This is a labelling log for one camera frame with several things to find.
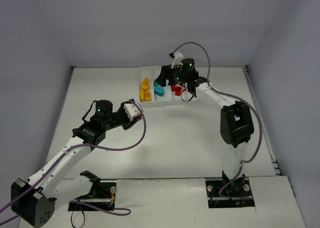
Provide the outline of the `teal rounded lego brick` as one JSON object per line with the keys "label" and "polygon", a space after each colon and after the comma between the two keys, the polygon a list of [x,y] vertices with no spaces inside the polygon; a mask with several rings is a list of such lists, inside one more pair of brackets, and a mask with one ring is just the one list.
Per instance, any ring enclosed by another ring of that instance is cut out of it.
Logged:
{"label": "teal rounded lego brick", "polygon": [[160,97],[163,97],[165,94],[165,90],[162,86],[154,86],[154,93]]}

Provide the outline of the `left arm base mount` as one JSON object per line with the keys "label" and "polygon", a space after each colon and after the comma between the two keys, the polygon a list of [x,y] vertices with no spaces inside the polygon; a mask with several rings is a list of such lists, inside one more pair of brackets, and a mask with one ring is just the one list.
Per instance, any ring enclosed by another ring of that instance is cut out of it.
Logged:
{"label": "left arm base mount", "polygon": [[90,190],[82,193],[73,201],[88,203],[103,210],[112,211],[115,207],[117,182],[115,180],[101,180],[92,172],[86,170],[80,173],[91,183]]}

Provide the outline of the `yellow curved lego brick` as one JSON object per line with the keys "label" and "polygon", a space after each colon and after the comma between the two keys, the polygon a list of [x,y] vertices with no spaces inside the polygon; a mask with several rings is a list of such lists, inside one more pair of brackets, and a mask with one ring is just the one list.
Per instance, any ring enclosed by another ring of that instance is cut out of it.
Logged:
{"label": "yellow curved lego brick", "polygon": [[144,99],[145,99],[146,102],[152,101],[152,96],[151,96],[151,93],[149,91],[144,92]]}

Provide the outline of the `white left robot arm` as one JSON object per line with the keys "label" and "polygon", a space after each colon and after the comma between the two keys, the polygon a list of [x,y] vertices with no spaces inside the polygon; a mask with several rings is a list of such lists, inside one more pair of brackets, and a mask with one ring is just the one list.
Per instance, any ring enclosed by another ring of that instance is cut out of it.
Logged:
{"label": "white left robot arm", "polygon": [[86,156],[95,149],[112,129],[132,128],[140,120],[145,121],[141,107],[133,100],[122,102],[117,111],[109,100],[93,101],[94,115],[80,127],[73,129],[72,137],[64,148],[38,172],[26,180],[16,179],[10,188],[9,206],[32,227],[42,227],[54,211],[82,196],[95,197],[101,190],[101,179],[85,170],[69,185],[61,181]]}

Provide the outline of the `red curved lego brick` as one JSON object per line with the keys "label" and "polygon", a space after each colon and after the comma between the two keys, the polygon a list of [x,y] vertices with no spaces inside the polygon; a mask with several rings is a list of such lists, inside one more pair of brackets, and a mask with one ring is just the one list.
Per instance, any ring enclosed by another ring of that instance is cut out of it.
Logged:
{"label": "red curved lego brick", "polygon": [[181,86],[176,86],[174,94],[176,96],[180,96],[181,92],[182,92],[182,87]]}

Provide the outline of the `long yellow lego brick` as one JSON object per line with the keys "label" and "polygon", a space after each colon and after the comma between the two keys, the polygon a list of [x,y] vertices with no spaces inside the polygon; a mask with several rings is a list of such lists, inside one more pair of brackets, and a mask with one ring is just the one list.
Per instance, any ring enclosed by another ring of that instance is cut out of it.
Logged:
{"label": "long yellow lego brick", "polygon": [[140,89],[139,91],[139,98],[141,102],[145,102],[146,101],[146,97],[145,97],[145,92],[143,89]]}

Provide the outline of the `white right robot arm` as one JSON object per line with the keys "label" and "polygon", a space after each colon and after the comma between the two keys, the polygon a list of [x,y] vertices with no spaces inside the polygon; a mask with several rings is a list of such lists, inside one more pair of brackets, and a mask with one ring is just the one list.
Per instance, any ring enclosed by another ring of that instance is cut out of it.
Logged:
{"label": "white right robot arm", "polygon": [[198,101],[202,101],[220,112],[220,135],[231,147],[226,151],[222,169],[223,178],[229,180],[239,176],[245,159],[247,143],[254,133],[254,124],[248,105],[218,93],[207,78],[199,75],[192,58],[176,59],[161,67],[155,82],[160,86],[184,85]]}

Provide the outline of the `yellow rounded lego brick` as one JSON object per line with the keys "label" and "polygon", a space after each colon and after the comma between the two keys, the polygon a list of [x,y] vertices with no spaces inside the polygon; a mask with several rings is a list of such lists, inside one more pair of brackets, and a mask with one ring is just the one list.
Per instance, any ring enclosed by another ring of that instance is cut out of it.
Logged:
{"label": "yellow rounded lego brick", "polygon": [[145,92],[149,91],[149,83],[142,81],[141,82],[141,89],[143,89]]}

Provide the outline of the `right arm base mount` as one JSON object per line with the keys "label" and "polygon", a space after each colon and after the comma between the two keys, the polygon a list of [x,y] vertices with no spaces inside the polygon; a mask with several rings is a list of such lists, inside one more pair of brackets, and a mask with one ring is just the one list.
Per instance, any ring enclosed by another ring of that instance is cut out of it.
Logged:
{"label": "right arm base mount", "polygon": [[220,194],[222,187],[229,179],[222,175],[222,179],[206,179],[205,187],[207,203],[209,208],[242,208],[255,207],[249,179],[238,177],[233,183],[226,187]]}

